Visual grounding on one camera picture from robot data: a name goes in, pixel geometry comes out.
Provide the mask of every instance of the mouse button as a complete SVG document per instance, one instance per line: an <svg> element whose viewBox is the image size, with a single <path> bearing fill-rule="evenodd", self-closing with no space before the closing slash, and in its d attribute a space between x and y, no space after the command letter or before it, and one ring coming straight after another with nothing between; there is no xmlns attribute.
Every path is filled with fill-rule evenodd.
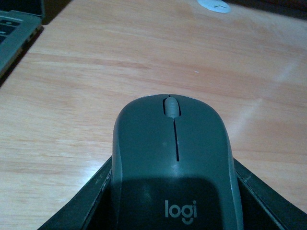
<svg viewBox="0 0 307 230"><path fill-rule="evenodd" d="M207 104L177 98L181 116L175 118L179 160L208 163L215 169L228 168L228 136L220 116Z"/></svg>
<svg viewBox="0 0 307 230"><path fill-rule="evenodd" d="M163 174L157 168L167 168L170 161L176 160L173 119L165 116L163 99L140 98L118 116L123 179Z"/></svg>

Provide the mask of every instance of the laptop key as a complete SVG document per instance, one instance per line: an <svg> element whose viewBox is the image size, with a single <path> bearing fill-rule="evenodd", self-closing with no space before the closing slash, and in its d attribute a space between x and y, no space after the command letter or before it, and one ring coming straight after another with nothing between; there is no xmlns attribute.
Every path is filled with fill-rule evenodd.
<svg viewBox="0 0 307 230"><path fill-rule="evenodd" d="M0 35L9 35L15 27L13 26L7 26L7 25L1 25L0 24Z"/></svg>
<svg viewBox="0 0 307 230"><path fill-rule="evenodd" d="M0 36L0 44L4 41L5 37Z"/></svg>
<svg viewBox="0 0 307 230"><path fill-rule="evenodd" d="M1 20L0 23L6 24L6 25L12 25L12 26L18 26L18 25L20 25L20 23L12 22L12 21L9 21L9 20Z"/></svg>

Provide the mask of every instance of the wood grain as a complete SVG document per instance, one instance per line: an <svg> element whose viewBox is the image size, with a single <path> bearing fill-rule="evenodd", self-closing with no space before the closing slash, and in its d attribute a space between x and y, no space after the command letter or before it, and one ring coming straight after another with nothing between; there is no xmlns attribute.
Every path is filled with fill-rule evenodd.
<svg viewBox="0 0 307 230"><path fill-rule="evenodd" d="M306 21L196 0L74 0L0 88L0 229L37 229L112 154L139 97L212 106L234 157L307 212Z"/></svg>

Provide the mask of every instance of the white coaster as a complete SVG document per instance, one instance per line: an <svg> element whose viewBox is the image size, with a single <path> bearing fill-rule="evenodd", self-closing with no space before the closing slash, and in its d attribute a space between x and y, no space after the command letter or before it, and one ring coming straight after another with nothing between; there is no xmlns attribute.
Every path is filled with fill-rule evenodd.
<svg viewBox="0 0 307 230"><path fill-rule="evenodd" d="M229 13L231 11L230 6L222 0L197 0L197 2L204 8L214 12Z"/></svg>

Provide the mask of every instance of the laptop keyboard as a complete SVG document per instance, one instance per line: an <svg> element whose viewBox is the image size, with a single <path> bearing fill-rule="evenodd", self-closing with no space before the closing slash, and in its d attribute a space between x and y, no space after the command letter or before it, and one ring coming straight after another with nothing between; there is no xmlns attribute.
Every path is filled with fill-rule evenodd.
<svg viewBox="0 0 307 230"><path fill-rule="evenodd" d="M0 21L0 44L10 35L20 24L9 20Z"/></svg>

